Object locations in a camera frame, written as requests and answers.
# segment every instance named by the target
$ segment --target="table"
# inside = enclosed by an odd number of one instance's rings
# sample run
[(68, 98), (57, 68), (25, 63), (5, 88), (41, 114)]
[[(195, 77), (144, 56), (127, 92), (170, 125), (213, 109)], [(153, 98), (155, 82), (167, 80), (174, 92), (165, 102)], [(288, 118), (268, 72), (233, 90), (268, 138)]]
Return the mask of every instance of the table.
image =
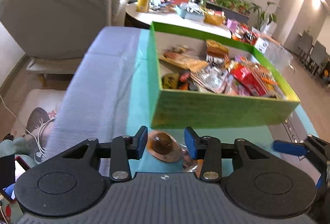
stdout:
[[(121, 135), (135, 135), (141, 125), (150, 129), (147, 47), (149, 30), (105, 27), (85, 54), (73, 77), (47, 143), (44, 161), (88, 138), (110, 142)], [(183, 142), (183, 129), (163, 129)], [(211, 135), (223, 143), (245, 138), (281, 156), (307, 172), (315, 182), (320, 173), (306, 158), (279, 154), (271, 148), (274, 139), (300, 141), (307, 134), (317, 136), (299, 105), (288, 122), (276, 126), (249, 128), (196, 129), (200, 136)], [(130, 160), (132, 175), (142, 172), (178, 172), (181, 163), (165, 163), (144, 152), (141, 160)], [(222, 160), (223, 176), (232, 171), (231, 160)], [(100, 172), (109, 174), (109, 160), (102, 160)]]
[(216, 34), (231, 39), (231, 32), (225, 25), (219, 27), (215, 25), (182, 19), (179, 15), (177, 15), (176, 12), (167, 14), (137, 12), (136, 2), (128, 4), (126, 6), (126, 14), (128, 16), (128, 19), (133, 23), (133, 25), (140, 28), (149, 29), (151, 22), (154, 21), (201, 30), (204, 32)]

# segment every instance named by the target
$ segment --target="red snack package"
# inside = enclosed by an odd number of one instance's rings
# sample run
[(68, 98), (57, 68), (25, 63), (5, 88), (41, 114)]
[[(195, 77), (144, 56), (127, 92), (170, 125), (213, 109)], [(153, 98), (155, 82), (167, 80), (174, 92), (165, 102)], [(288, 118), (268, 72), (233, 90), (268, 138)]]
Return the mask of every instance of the red snack package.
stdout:
[(240, 83), (242, 83), (253, 96), (263, 96), (268, 93), (266, 84), (259, 78), (255, 71), (252, 71), (241, 64), (237, 64), (230, 71)]

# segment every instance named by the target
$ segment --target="floor mat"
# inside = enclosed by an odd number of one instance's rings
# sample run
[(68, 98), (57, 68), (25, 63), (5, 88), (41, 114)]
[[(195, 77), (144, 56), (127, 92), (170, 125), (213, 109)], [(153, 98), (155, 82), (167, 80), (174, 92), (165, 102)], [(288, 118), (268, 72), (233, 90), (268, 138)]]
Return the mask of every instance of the floor mat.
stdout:
[[(41, 125), (48, 120), (55, 118), (61, 108), (65, 91), (34, 89), (29, 92), (19, 110), (18, 120), (15, 121), (11, 134), (17, 138), (24, 137), (30, 149), (29, 156), (36, 162), (42, 161), (41, 154), (36, 140), (25, 130), (30, 131), (35, 137)], [(42, 148), (46, 147), (47, 139), (51, 133), (54, 122), (50, 122), (39, 137)]]

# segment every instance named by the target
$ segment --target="yellow canister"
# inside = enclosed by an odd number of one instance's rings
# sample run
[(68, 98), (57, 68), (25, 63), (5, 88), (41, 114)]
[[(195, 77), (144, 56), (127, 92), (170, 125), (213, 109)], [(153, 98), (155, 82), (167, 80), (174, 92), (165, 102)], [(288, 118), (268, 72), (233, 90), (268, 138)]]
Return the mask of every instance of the yellow canister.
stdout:
[(136, 4), (137, 12), (148, 12), (150, 0), (138, 0)]

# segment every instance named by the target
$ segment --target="metal screw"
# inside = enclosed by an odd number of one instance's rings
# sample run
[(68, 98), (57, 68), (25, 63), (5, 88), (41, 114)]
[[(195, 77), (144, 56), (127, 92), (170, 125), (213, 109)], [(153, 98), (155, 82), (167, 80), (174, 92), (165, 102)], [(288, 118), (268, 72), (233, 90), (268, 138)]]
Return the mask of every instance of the metal screw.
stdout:
[(217, 172), (213, 171), (208, 171), (203, 174), (203, 178), (212, 180), (212, 179), (217, 179), (219, 177), (219, 174)]
[(128, 173), (125, 171), (116, 171), (112, 174), (114, 179), (125, 179), (128, 177)]

